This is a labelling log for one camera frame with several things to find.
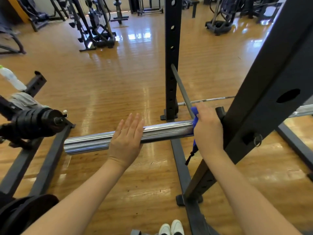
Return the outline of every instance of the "left hand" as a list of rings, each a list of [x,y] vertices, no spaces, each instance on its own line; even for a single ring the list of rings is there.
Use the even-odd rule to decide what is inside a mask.
[[[139,120],[137,113],[133,119],[130,114],[127,120],[121,120],[109,146],[109,158],[126,170],[138,157],[142,148],[140,140],[143,134],[144,120]]]

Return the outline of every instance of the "forearm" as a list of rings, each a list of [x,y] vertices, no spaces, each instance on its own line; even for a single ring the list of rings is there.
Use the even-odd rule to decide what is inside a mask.
[[[246,235],[286,235],[300,232],[237,170],[228,155],[205,157],[213,175],[221,185],[241,228]]]
[[[108,160],[84,184],[33,223],[23,235],[82,234],[123,172],[121,166]]]

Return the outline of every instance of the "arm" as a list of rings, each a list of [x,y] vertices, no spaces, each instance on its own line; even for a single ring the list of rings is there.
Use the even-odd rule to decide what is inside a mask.
[[[223,149],[223,127],[214,109],[197,105],[195,140],[204,161],[219,182],[246,235],[300,235],[238,171]]]
[[[104,198],[137,158],[141,150],[142,132],[143,120],[139,122],[139,114],[134,120],[130,114],[125,124],[121,120],[112,137],[107,162],[22,235],[83,234]]]

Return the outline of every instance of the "bench leg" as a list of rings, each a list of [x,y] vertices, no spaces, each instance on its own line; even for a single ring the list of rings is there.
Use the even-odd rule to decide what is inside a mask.
[[[194,3],[194,7],[193,7],[193,18],[196,17],[196,10],[197,10],[197,3]]]

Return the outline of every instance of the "water bottle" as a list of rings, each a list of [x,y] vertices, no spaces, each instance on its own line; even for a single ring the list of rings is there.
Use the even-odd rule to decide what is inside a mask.
[[[0,74],[4,76],[14,87],[19,91],[24,91],[27,87],[14,75],[14,73],[7,68],[0,65]]]

